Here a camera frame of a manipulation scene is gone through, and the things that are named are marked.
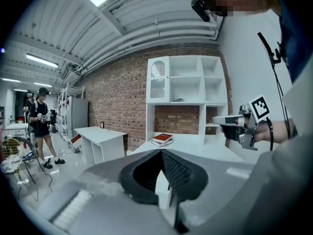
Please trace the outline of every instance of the white table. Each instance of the white table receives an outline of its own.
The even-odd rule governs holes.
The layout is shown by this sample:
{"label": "white table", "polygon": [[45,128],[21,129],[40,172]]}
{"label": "white table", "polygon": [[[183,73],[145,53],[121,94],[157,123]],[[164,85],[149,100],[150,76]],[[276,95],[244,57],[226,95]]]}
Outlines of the white table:
{"label": "white table", "polygon": [[244,160],[237,156],[233,151],[228,149],[224,145],[218,145],[212,142],[212,144],[201,145],[199,141],[198,135],[190,135],[190,134],[173,134],[174,142],[164,146],[157,147],[150,141],[145,142],[142,146],[136,149],[132,154],[138,152],[144,152],[155,149],[173,149],[176,151],[188,153],[191,155],[215,159],[219,161],[228,161],[228,162],[239,162],[242,163]]}
{"label": "white table", "polygon": [[23,137],[26,139],[26,133],[28,129],[28,123],[13,123],[5,128],[7,135],[12,137]]}
{"label": "white table", "polygon": [[88,166],[125,156],[123,136],[127,133],[99,127],[74,130],[82,136],[82,153]]}

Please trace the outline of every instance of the refrigerator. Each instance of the refrigerator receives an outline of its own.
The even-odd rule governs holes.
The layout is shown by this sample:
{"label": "refrigerator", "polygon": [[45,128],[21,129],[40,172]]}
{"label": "refrigerator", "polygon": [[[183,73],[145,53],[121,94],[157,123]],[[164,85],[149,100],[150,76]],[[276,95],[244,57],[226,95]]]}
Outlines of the refrigerator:
{"label": "refrigerator", "polygon": [[88,127],[88,100],[70,96],[66,103],[67,137],[75,137],[76,128]]}

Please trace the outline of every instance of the black sneaker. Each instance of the black sneaker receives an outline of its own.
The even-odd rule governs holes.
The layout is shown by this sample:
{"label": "black sneaker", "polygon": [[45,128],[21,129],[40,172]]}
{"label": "black sneaker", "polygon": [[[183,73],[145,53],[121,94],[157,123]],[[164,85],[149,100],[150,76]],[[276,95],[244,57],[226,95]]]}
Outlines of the black sneaker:
{"label": "black sneaker", "polygon": [[44,163],[44,168],[47,168],[47,169],[53,168],[52,164],[50,164],[50,159],[48,159],[48,161]]}
{"label": "black sneaker", "polygon": [[54,163],[56,165],[60,165],[60,164],[65,164],[65,161],[64,161],[64,159],[58,159],[57,161],[54,161]]}

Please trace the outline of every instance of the red brick wall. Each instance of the red brick wall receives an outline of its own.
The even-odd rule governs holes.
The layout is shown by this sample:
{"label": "red brick wall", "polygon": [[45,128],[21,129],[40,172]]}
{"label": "red brick wall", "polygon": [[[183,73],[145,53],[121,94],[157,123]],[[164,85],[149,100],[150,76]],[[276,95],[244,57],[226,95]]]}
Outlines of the red brick wall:
{"label": "red brick wall", "polygon": [[[228,72],[219,45],[169,45],[139,51],[115,60],[77,83],[77,86],[86,88],[85,98],[89,100],[89,126],[100,126],[100,122],[103,121],[107,129],[128,133],[124,142],[126,150],[135,150],[142,145],[145,142],[148,59],[180,55],[208,55],[221,58],[228,90],[228,112],[232,113]],[[198,118],[198,106],[156,107],[155,131],[197,134]]]}

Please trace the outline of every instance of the white ceiling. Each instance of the white ceiling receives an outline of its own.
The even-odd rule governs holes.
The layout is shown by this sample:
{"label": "white ceiling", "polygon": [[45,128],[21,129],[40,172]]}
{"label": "white ceiling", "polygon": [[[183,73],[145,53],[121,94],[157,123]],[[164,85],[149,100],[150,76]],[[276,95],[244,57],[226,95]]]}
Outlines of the white ceiling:
{"label": "white ceiling", "polygon": [[[222,21],[213,17],[203,22],[191,0],[107,0],[99,8],[89,0],[34,0],[0,53],[0,77],[20,80],[14,88],[36,91],[38,82],[59,92],[87,69],[121,55],[170,43],[212,42]],[[59,68],[29,60],[27,53]],[[72,71],[62,79],[66,67]]]}

